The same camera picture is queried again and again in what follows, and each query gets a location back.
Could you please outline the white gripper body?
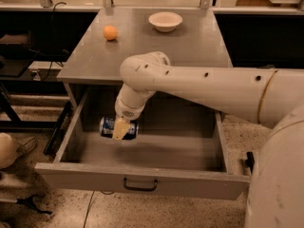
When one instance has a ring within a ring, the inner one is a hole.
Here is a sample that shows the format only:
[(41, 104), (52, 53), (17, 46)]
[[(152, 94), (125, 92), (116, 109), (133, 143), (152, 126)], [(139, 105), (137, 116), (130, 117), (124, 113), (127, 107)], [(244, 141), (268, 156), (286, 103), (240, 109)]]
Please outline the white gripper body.
[(124, 119), (125, 121), (135, 121), (141, 116), (143, 106), (139, 108), (132, 108), (126, 105), (121, 98), (117, 98), (115, 102), (115, 112), (116, 117), (119, 119)]

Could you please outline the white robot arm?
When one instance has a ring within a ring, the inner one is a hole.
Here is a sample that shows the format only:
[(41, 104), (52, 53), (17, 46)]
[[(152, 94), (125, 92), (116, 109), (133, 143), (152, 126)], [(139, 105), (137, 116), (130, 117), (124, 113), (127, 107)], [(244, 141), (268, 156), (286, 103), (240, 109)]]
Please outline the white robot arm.
[(293, 69), (171, 66), (161, 52), (126, 58), (113, 137), (157, 91), (271, 128), (259, 150), (245, 228), (304, 228), (304, 72)]

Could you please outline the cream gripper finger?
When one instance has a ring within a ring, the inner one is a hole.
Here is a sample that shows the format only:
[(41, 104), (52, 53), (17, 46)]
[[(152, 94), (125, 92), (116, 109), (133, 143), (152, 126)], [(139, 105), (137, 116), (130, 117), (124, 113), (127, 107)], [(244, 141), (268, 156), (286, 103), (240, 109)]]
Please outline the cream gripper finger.
[(130, 128), (130, 123), (123, 119), (116, 119), (114, 123), (113, 135), (114, 140), (122, 140)]

